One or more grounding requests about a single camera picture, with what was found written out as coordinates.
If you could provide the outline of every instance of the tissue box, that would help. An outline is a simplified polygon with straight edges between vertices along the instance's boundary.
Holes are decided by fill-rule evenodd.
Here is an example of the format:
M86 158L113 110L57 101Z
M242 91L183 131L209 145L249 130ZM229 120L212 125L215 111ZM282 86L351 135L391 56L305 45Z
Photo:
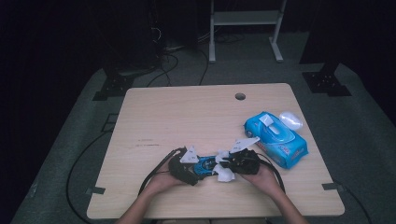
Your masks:
M261 112L244 127L247 137L260 137L256 144L280 167L290 169L308 154L306 141L271 113Z

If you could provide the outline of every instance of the human hand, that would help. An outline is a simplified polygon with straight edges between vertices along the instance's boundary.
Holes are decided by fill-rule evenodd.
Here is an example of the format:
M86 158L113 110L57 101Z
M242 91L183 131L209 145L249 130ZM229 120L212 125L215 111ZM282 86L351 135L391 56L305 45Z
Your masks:
M260 164L259 172L256 175L241 176L270 197L273 197L279 191L282 191L276 180L274 172L266 165Z
M174 178L170 174L168 164L171 159L164 163L163 166L157 171L157 174L150 179L144 191L149 191L153 194L157 194L166 191L173 186L184 184L184 182Z

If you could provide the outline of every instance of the wooden table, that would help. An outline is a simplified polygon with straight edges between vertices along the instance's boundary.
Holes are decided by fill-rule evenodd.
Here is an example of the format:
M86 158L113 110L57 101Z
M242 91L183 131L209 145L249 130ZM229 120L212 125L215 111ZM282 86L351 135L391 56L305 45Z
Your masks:
M243 93L245 100L235 95ZM291 170L276 167L286 192L305 216L338 216L345 211L318 146L288 84L251 84L136 88L128 90L111 137L89 218L118 218L137 196L144 178L172 150L195 146L199 156L230 150L246 138L243 124L262 111L279 115L289 110L304 127L298 133L309 154ZM262 152L257 146L251 146ZM177 186L152 202L147 218L222 218L280 216L275 204L241 176L229 183L215 176L196 186Z

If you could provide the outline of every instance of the white object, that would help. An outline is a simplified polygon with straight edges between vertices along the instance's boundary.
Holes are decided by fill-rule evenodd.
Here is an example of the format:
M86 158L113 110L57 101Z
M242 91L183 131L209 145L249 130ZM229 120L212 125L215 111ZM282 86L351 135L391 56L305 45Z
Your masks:
M291 130L297 131L303 127L303 122L293 113L284 111L279 115L280 121Z
M223 158L229 158L230 157L230 151L219 150L218 153L219 154L215 158L216 163L220 163L221 161L225 161Z
M212 174L218 173L218 181L219 182L230 182L235 179L235 174L231 171L230 168L224 168L220 164L217 164L215 168L213 168Z
M243 138L243 139L237 139L235 144L233 145L233 148L230 150L231 153L235 153L238 151L242 151L247 147L250 147L251 145L257 143L260 141L260 137L256 136L253 138Z
M197 163L198 157L195 151L195 147L190 147L189 150L184 154L184 156L180 159L181 163Z

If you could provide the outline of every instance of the gray carpet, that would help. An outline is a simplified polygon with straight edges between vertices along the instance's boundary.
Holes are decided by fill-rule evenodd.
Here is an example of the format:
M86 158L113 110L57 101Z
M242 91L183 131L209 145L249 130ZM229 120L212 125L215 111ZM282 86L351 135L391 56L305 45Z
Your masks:
M278 45L285 60L283 63L276 62L268 36L246 35L244 40L234 44L216 45L217 62L208 66L202 85L289 83L331 176L359 199L373 223L394 223L394 125L364 89L359 77L342 64L335 74L352 96L329 97L325 93L312 93L309 90L302 72L318 71L322 64L299 64L307 33L280 34ZM199 48L207 55L207 44ZM178 58L178 65L168 73L170 80L161 76L150 87L199 84L206 67L204 54L201 51L182 50L173 55ZM163 69L171 68L175 62L175 58L164 56ZM158 69L138 77L134 87L146 87L162 72ZM92 100L105 80L102 70L92 74L12 223L83 223L67 203L65 186L76 161L70 175L69 198L76 212L86 218L85 212L91 198L87 191L95 185L111 137L111 133L101 131L108 115L119 113L123 100L122 97L109 97L106 101ZM109 122L105 129L113 125ZM103 136L90 145L101 134ZM346 208L343 215L308 217L308 220L325 224L368 223L358 201L347 191L341 191L340 195ZM274 224L283 223L281 217L270 217L270 220Z

